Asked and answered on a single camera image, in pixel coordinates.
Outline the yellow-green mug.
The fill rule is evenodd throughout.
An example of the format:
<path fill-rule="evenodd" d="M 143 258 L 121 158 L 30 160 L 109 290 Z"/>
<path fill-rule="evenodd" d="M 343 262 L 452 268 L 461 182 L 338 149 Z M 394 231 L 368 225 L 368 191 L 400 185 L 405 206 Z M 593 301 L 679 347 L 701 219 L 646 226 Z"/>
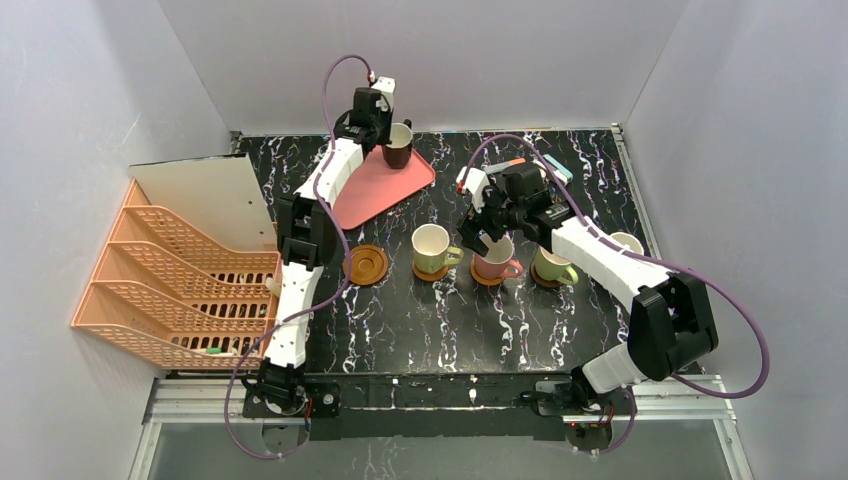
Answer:
<path fill-rule="evenodd" d="M 457 265 L 464 258 L 464 251 L 451 244 L 448 231 L 437 224 L 424 224 L 415 229 L 411 237 L 413 263 L 420 265 Z"/>

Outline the black mug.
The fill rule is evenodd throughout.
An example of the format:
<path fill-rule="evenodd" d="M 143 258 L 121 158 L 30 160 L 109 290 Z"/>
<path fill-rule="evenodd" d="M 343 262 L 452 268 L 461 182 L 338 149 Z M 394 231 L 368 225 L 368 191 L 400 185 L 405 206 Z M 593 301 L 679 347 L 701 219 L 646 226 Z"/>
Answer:
<path fill-rule="evenodd" d="M 411 158 L 413 137 L 410 119 L 391 125 L 388 143 L 382 148 L 383 159 L 389 168 L 400 170 L 406 167 Z"/>

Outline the light wooden coaster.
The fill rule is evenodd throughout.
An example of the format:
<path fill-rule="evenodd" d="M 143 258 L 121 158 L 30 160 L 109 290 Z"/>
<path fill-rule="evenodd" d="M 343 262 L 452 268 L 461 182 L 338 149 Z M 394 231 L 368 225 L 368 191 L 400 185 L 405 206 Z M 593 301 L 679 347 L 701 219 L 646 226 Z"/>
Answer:
<path fill-rule="evenodd" d="M 480 275 L 479 272 L 477 271 L 476 265 L 474 263 L 472 263 L 470 265 L 469 270 L 470 270 L 472 278 L 478 284 L 483 285 L 483 286 L 487 286 L 487 287 L 498 286 L 498 285 L 501 285 L 505 281 L 505 278 L 503 276 L 494 277 L 494 278 L 486 278 L 486 277 Z"/>

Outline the plain brown coaster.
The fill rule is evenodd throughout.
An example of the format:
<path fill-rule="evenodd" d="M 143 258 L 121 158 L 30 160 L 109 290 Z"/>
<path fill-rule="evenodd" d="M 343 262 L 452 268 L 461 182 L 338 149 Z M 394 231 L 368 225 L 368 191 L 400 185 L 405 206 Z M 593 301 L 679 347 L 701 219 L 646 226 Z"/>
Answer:
<path fill-rule="evenodd" d="M 450 266 L 444 264 L 420 265 L 413 263 L 414 275 L 424 282 L 435 282 L 443 279 L 449 272 Z"/>

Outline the pink serving tray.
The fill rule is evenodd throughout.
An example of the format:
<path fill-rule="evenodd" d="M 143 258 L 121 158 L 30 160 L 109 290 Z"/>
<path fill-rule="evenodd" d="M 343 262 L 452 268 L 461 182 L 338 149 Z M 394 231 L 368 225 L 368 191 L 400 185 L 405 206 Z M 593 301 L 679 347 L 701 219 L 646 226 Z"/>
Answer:
<path fill-rule="evenodd" d="M 376 147 L 332 203 L 333 214 L 343 230 L 355 229 L 430 186 L 435 176 L 433 167 L 415 150 L 403 169 L 392 169 L 382 148 Z"/>

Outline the green mug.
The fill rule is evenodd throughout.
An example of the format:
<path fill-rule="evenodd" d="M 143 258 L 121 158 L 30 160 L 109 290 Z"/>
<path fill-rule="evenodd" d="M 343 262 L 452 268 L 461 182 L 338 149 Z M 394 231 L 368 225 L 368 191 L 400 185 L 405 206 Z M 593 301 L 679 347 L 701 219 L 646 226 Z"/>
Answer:
<path fill-rule="evenodd" d="M 574 286 L 579 282 L 579 276 L 569 260 L 543 247 L 537 248 L 532 268 L 545 280 L 556 280 L 565 286 Z"/>

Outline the dark brown wooden coaster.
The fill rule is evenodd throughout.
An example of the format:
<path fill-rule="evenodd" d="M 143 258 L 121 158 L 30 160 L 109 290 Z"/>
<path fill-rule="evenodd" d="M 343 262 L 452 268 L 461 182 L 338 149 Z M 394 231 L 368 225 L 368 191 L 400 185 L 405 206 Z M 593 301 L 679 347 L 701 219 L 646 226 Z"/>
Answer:
<path fill-rule="evenodd" d="M 530 274 L 534 282 L 541 287 L 556 289 L 562 286 L 562 284 L 556 280 L 545 280 L 544 278 L 538 275 L 537 271 L 534 268 L 530 270 Z"/>

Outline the brown grooved wooden coaster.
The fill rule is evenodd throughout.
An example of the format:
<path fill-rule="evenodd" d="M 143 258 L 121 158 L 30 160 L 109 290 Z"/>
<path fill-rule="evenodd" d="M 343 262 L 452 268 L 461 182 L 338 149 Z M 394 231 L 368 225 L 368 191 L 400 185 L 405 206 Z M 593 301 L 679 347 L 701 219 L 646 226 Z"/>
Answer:
<path fill-rule="evenodd" d="M 358 286 L 372 286 L 387 275 L 390 261 L 385 250 L 373 244 L 352 248 L 342 261 L 343 272 Z"/>

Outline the pink mug large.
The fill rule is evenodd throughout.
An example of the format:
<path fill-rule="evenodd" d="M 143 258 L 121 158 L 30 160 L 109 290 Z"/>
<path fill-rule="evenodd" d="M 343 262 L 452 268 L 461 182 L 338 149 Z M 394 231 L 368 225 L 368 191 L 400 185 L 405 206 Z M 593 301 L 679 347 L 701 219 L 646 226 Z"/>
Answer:
<path fill-rule="evenodd" d="M 623 245 L 628 251 L 631 251 L 637 255 L 645 254 L 645 250 L 642 243 L 634 235 L 631 235 L 626 232 L 614 232 L 610 234 L 610 237 L 619 244 Z"/>

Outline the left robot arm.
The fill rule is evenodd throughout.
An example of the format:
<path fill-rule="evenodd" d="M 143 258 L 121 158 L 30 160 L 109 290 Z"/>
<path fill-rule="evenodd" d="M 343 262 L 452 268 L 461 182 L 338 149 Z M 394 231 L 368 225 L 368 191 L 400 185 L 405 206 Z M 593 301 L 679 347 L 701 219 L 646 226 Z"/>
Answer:
<path fill-rule="evenodd" d="M 302 377 L 313 297 L 344 238 L 331 205 L 366 155 L 389 143 L 394 93 L 395 81 L 388 77 L 357 88 L 352 109 L 330 129 L 327 150 L 313 172 L 277 201 L 282 274 L 277 316 L 256 381 L 245 387 L 286 414 L 307 403 Z"/>

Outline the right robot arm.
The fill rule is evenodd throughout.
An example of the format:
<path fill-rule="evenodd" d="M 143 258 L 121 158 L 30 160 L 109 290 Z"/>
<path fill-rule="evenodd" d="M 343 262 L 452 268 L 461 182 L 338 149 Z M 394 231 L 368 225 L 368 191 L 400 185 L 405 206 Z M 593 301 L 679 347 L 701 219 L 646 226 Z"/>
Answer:
<path fill-rule="evenodd" d="M 569 381 L 556 388 L 551 399 L 588 407 L 622 386 L 664 380 L 717 348 L 703 281 L 633 257 L 590 219 L 554 201 L 537 165 L 513 165 L 502 176 L 498 181 L 477 168 L 461 169 L 457 190 L 471 197 L 457 226 L 462 245 L 487 254 L 494 241 L 520 231 L 575 264 L 629 315 L 626 342 L 573 368 Z"/>

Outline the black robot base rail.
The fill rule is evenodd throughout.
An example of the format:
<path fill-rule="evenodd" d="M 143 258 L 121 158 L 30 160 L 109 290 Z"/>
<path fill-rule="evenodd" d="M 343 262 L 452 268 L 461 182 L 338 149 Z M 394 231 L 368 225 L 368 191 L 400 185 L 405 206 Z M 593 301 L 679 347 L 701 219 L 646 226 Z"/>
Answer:
<path fill-rule="evenodd" d="M 552 400 L 560 375 L 317 375 L 314 406 L 272 412 L 221 378 L 161 380 L 135 479 L 355 475 L 496 477 L 553 471 L 696 472 L 747 466 L 726 400 L 676 381 L 616 393 L 606 409 Z"/>

